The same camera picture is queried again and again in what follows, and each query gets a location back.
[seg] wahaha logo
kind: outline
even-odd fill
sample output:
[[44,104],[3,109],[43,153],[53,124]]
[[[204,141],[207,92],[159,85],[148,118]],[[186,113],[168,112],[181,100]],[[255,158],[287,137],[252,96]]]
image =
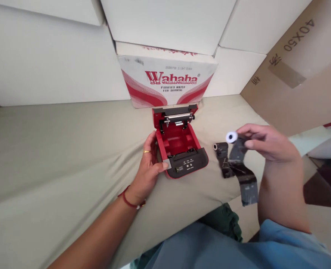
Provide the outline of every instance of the wahaha logo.
[[173,74],[170,74],[170,76],[163,76],[164,72],[158,72],[155,71],[145,71],[151,84],[197,84],[197,78],[196,77],[189,77],[189,75],[185,75],[185,77],[176,77]]

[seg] red string bracelet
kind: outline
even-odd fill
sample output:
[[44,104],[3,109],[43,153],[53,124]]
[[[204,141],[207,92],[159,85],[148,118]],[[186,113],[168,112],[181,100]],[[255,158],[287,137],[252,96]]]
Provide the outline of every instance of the red string bracelet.
[[129,186],[130,185],[128,185],[128,187],[120,195],[118,195],[117,197],[122,196],[124,202],[127,205],[129,205],[130,207],[136,208],[137,210],[140,209],[141,207],[144,207],[144,205],[146,204],[146,200],[144,200],[143,203],[141,203],[140,205],[134,205],[134,204],[131,204],[130,202],[127,201],[126,196],[125,196],[125,193],[126,193],[126,190],[128,190]]

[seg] tape roll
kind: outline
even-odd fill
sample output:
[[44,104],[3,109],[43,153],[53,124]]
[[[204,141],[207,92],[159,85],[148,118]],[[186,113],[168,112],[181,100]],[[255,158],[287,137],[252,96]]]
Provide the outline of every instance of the tape roll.
[[215,143],[213,149],[216,151],[219,165],[224,178],[236,176],[240,184],[241,202],[243,206],[258,202],[258,185],[254,173],[245,166],[244,158],[248,149],[245,147],[247,137],[229,132],[226,140],[233,144],[228,158],[228,143]]
[[226,134],[226,141],[230,144],[233,144],[238,139],[237,132],[228,132]]

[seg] red object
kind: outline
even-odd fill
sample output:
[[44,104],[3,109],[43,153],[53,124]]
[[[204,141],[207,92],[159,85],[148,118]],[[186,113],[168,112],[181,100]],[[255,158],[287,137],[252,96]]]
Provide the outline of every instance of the red object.
[[[162,133],[160,121],[164,121],[167,115],[165,115],[164,112],[156,113],[155,110],[158,111],[158,109],[153,109],[153,123],[154,123],[154,127],[157,129],[156,130],[157,142],[163,161],[168,160],[169,156],[185,153],[191,149],[194,149],[196,151],[201,149],[204,151],[204,149],[202,149],[202,147],[198,142],[197,136],[195,135],[192,126],[189,123],[186,128],[184,128],[184,125],[177,126],[174,123],[170,123],[168,127],[166,127],[166,125],[163,123],[164,132]],[[198,110],[197,105],[189,106],[189,112],[192,113],[193,115],[197,110]],[[201,169],[208,164],[208,156],[206,155],[205,151],[204,154],[205,154],[206,163],[204,163],[204,165],[202,166],[195,167],[195,169],[191,170],[189,173]],[[168,170],[166,170],[165,172],[169,178],[172,179],[178,178],[169,175]]]
[[125,193],[128,190],[129,186],[130,185],[128,185],[127,188],[120,195],[118,195],[117,197],[122,196],[124,202],[127,205],[129,205],[130,207],[136,208],[136,209],[140,209],[141,207],[143,207],[146,204],[146,200],[144,200],[143,203],[141,203],[140,205],[134,205],[134,204],[131,204],[130,202],[128,202],[127,199],[126,199]]

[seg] white paper roll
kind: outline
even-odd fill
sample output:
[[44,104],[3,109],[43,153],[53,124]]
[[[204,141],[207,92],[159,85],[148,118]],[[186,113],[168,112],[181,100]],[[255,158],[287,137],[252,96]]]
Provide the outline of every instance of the white paper roll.
[[226,134],[226,141],[228,143],[234,143],[238,139],[238,134],[237,132],[228,132]]

